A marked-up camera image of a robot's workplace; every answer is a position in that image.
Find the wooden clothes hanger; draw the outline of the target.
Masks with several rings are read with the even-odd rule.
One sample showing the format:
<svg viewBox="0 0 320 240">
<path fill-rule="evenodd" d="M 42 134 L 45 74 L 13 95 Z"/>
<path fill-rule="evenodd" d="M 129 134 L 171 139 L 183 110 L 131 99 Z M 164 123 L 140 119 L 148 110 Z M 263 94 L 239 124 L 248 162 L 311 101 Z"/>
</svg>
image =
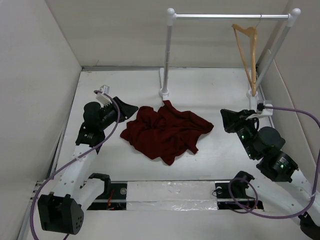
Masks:
<svg viewBox="0 0 320 240">
<path fill-rule="evenodd" d="M 242 64 L 251 88 L 251 96 L 255 97 L 257 93 L 257 74 L 256 74 L 256 50 L 257 50 L 257 42 L 258 42 L 258 31 L 256 27 L 248 27 L 242 28 L 238 24 L 232 24 L 233 32 L 235 35 L 235 40 L 237 43 L 237 47 L 240 53 L 240 57 L 242 60 Z M 244 34 L 249 38 L 250 44 L 250 69 L 251 75 L 249 74 L 249 68 L 245 59 L 244 51 L 241 46 L 241 42 L 238 36 L 238 32 Z"/>
</svg>

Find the dark red t shirt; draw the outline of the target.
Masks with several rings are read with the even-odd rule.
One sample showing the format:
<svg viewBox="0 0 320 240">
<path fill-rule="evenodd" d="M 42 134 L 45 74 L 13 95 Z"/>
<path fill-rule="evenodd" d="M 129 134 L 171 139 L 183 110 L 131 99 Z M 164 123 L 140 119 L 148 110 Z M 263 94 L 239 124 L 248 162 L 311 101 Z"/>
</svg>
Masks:
<svg viewBox="0 0 320 240">
<path fill-rule="evenodd" d="M 171 166 L 187 150 L 196 154 L 198 139 L 213 128 L 211 122 L 189 110 L 179 111 L 164 100 L 158 111 L 140 107 L 136 119 L 126 124 L 120 137 L 149 159 L 161 158 Z"/>
</svg>

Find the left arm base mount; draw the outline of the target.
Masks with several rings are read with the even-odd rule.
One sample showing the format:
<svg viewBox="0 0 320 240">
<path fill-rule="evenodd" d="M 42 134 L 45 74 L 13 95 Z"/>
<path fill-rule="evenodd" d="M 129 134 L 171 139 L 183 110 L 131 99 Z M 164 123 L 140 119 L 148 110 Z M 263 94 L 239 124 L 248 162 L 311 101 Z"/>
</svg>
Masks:
<svg viewBox="0 0 320 240">
<path fill-rule="evenodd" d="M 127 209 L 127 181 L 112 181 L 109 193 L 99 195 L 88 207 L 91 211 L 122 211 Z"/>
</svg>

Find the white metal clothes rack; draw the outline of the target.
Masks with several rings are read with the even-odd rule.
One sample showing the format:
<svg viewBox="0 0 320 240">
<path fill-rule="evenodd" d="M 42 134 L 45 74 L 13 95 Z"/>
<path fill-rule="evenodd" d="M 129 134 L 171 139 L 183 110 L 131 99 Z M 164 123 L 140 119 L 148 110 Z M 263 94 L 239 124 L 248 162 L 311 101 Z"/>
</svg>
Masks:
<svg viewBox="0 0 320 240">
<path fill-rule="evenodd" d="M 161 88 L 159 90 L 159 95 L 163 101 L 169 99 L 170 91 L 168 89 L 168 79 L 169 79 L 169 63 L 170 63 L 170 51 L 171 51 L 171 40 L 173 24 L 175 20 L 259 20 L 259 21 L 286 21 L 286 25 L 276 41 L 274 49 L 272 50 L 265 67 L 263 68 L 261 74 L 256 76 L 256 85 L 260 86 L 264 76 L 271 63 L 273 62 L 275 56 L 277 55 L 280 47 L 282 46 L 288 32 L 294 26 L 298 17 L 301 15 L 301 10 L 299 8 L 294 8 L 288 14 L 177 14 L 173 8 L 167 10 L 167 26 L 166 26 L 166 39 L 165 39 L 165 55 L 164 55 L 164 67 L 160 69 L 159 75 L 161 80 Z M 258 92 L 254 97 L 251 96 L 251 89 L 247 92 L 249 109 L 256 110 Z"/>
</svg>

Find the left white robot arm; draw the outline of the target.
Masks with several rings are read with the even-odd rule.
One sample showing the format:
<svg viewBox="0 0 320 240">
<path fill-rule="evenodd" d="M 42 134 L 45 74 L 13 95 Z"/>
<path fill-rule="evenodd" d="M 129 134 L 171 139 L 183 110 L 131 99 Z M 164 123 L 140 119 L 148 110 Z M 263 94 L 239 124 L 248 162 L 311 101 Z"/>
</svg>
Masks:
<svg viewBox="0 0 320 240">
<path fill-rule="evenodd" d="M 105 129 L 126 121 L 138 109 L 118 97 L 89 102 L 84 106 L 73 159 L 63 169 L 52 191 L 38 199 L 42 230 L 76 235 L 82 227 L 85 211 L 93 201 L 111 194 L 110 176 L 89 173 L 89 168 L 108 139 Z"/>
</svg>

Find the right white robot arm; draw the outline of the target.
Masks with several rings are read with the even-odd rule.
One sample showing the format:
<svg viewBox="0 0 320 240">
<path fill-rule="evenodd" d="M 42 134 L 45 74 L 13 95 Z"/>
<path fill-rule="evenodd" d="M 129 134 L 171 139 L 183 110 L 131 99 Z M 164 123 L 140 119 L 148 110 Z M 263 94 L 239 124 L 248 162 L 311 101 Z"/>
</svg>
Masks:
<svg viewBox="0 0 320 240">
<path fill-rule="evenodd" d="M 271 104 L 258 104 L 257 110 L 239 112 L 221 109 L 226 133 L 237 134 L 245 152 L 251 160 L 258 160 L 256 168 L 267 179 L 276 183 L 292 196 L 292 200 L 263 187 L 258 180 L 245 171 L 239 171 L 228 183 L 228 192 L 233 202 L 243 211 L 272 220 L 296 219 L 301 231 L 312 240 L 320 238 L 320 193 L 317 190 L 320 164 L 315 167 L 313 183 L 305 178 L 302 168 L 282 151 L 286 141 L 272 127 L 260 127 L 260 118 L 272 115 L 277 110 Z M 237 201 L 237 197 L 252 195 L 255 202 L 262 201 L 279 208 L 282 216 L 263 215 Z"/>
</svg>

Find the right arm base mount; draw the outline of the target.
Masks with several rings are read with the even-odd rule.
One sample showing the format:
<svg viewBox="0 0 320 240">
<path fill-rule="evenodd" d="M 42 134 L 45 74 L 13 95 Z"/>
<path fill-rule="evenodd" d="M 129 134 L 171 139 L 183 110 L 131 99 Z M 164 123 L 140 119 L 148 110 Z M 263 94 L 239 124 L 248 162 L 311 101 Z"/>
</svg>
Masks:
<svg viewBox="0 0 320 240">
<path fill-rule="evenodd" d="M 211 197 L 217 201 L 218 210 L 242 210 L 234 200 L 232 199 L 229 193 L 229 180 L 218 180 L 214 182 L 214 187 L 210 190 Z M 246 190 L 244 188 L 240 188 L 240 190 L 233 191 L 232 194 L 235 199 L 246 208 L 250 209 L 255 206 L 256 210 L 264 210 L 263 202 L 255 198 L 250 197 L 246 194 Z"/>
</svg>

